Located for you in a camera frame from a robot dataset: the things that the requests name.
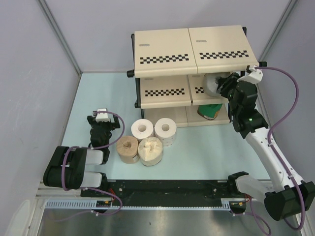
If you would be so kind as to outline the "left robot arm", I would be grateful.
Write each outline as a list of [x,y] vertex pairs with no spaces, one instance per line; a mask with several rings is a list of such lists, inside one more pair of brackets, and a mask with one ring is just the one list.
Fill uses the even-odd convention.
[[124,128],[124,122],[118,115],[112,113],[111,120],[107,111],[96,111],[87,116],[91,126],[90,143],[87,147],[57,146],[44,172],[43,183],[48,187],[63,188],[64,190],[89,188],[97,195],[108,193],[109,185],[103,181],[104,174],[89,172],[88,165],[106,164],[109,147],[117,141],[111,142],[112,131]]

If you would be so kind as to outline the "white pinkish paper roll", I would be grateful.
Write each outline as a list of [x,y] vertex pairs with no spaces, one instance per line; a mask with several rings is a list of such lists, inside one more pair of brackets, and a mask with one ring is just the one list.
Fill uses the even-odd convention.
[[147,119],[138,119],[131,126],[132,135],[140,142],[154,136],[154,126]]

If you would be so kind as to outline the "white dotted paper roll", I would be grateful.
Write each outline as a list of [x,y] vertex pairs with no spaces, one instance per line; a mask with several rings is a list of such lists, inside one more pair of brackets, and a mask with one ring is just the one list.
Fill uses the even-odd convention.
[[176,139],[177,125],[170,118],[161,118],[154,125],[155,136],[164,147],[173,145]]

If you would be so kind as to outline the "green paper towel roll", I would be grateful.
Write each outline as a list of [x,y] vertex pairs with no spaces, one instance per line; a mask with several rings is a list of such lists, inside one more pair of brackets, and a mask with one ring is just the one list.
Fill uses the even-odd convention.
[[197,112],[201,117],[207,120],[214,120],[218,116],[221,108],[222,104],[200,105]]

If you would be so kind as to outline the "grey paper towel roll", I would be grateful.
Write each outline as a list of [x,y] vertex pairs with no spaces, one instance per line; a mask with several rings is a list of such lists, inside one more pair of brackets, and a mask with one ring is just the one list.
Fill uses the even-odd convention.
[[218,92],[218,79],[223,73],[207,73],[203,77],[203,90],[208,96],[219,96]]

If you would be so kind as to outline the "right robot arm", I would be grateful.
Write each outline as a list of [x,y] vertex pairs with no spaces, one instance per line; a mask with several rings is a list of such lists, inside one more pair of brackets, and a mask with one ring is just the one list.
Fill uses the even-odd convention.
[[305,214],[315,198],[315,185],[303,180],[275,143],[268,123],[256,109],[258,94],[254,79],[233,73],[216,78],[216,83],[217,93],[228,100],[234,130],[256,152],[272,182],[269,188],[248,173],[238,172],[228,177],[231,181],[227,185],[228,194],[254,197],[276,221]]

